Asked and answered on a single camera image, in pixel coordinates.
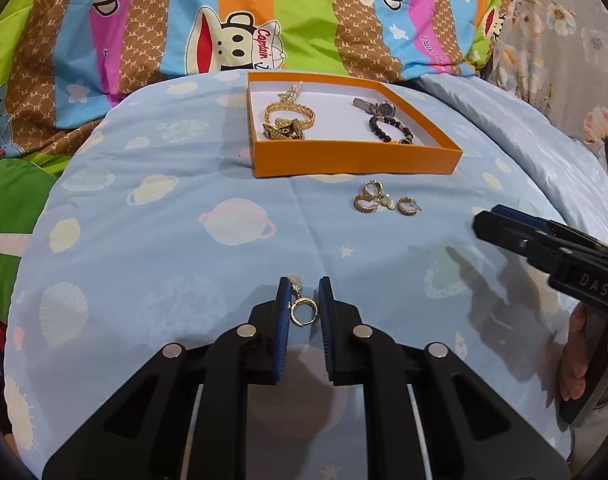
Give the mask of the right hand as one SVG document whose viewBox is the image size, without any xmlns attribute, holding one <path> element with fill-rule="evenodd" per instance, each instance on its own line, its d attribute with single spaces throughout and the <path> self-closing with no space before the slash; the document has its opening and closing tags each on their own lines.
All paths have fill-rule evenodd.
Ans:
<svg viewBox="0 0 608 480">
<path fill-rule="evenodd" d="M 586 322 L 586 304 L 582 302 L 573 310 L 569 319 L 568 341 L 562 350 L 558 368 L 558 387 L 563 401 L 577 400 L 586 388 L 586 373 L 589 368 L 589 356 L 584 325 Z M 608 388 L 598 402 L 597 408 L 608 404 Z"/>
</svg>

